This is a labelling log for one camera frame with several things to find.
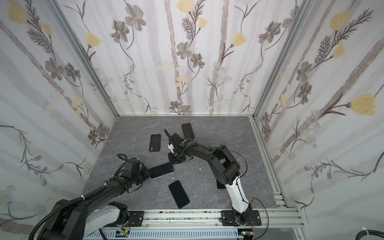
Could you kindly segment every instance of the mounting plate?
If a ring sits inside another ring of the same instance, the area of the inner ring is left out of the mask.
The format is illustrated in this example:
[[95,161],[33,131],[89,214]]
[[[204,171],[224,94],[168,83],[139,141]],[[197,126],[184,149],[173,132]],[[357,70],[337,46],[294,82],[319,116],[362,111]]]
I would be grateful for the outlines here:
[[[250,226],[252,227],[252,222],[255,226],[261,226],[262,221],[260,219],[259,211],[252,210],[251,214],[249,215],[248,221],[244,226]],[[223,226],[239,226],[239,223],[235,220],[235,216],[233,214],[233,211],[223,210],[221,211],[221,221],[223,223]]]
[[[141,227],[143,222],[144,211],[128,211],[129,216],[131,217],[131,227]],[[110,223],[105,225],[105,227],[119,227],[115,223]]]

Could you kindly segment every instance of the black smartphone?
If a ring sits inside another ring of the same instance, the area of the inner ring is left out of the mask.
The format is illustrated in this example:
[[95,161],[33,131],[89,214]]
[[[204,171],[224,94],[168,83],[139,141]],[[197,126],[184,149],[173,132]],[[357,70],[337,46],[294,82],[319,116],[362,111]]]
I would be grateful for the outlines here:
[[182,124],[181,128],[183,129],[184,138],[195,138],[195,134],[193,133],[192,125],[190,123]]
[[179,209],[189,203],[189,198],[179,180],[171,183],[168,187]]
[[225,185],[216,179],[217,189],[226,189]]
[[149,151],[150,152],[159,152],[160,151],[160,143],[161,143],[161,135],[160,134],[152,134],[151,141],[149,142]]
[[151,170],[151,179],[169,174],[173,172],[173,165],[169,162],[161,164],[160,166],[156,166],[150,169]]

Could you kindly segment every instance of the floral wallpaper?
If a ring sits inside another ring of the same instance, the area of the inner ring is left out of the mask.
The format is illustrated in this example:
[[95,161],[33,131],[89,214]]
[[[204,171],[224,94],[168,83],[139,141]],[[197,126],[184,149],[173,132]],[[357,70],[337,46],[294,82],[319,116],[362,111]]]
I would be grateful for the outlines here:
[[313,240],[382,229],[383,13],[382,1],[315,1],[257,115]]
[[0,6],[0,238],[26,239],[81,194],[115,118],[44,2]]
[[119,114],[251,114],[301,1],[59,0]]

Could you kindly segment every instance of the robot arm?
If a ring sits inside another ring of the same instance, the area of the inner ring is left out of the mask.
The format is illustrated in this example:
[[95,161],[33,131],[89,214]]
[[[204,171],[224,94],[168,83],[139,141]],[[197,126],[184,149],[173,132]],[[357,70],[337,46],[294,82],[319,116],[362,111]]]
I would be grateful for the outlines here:
[[[49,217],[37,239],[83,239],[109,223],[119,222],[123,225],[127,219],[126,205],[113,202],[101,210],[97,210],[97,208],[128,191],[133,184],[141,185],[150,174],[151,171],[138,159],[127,159],[125,156],[123,165],[112,178],[106,181],[106,187],[101,192],[89,199],[84,197],[82,202],[62,208]],[[52,212],[69,202],[65,199],[60,200],[54,205]]]
[[168,159],[171,164],[185,162],[185,156],[196,156],[208,162],[215,178],[225,185],[232,201],[232,210],[239,224],[245,224],[252,212],[252,206],[245,197],[239,179],[240,165],[224,145],[209,147],[198,144],[191,138],[182,139],[178,134],[169,135],[164,129],[168,139]]

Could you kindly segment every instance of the cable tie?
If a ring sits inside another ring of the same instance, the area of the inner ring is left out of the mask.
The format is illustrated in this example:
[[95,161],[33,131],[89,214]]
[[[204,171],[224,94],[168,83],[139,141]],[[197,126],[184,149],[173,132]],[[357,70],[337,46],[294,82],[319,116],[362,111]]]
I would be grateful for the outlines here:
[[369,235],[369,232],[368,232],[368,230],[365,227],[362,227],[362,229],[367,232],[367,235]]

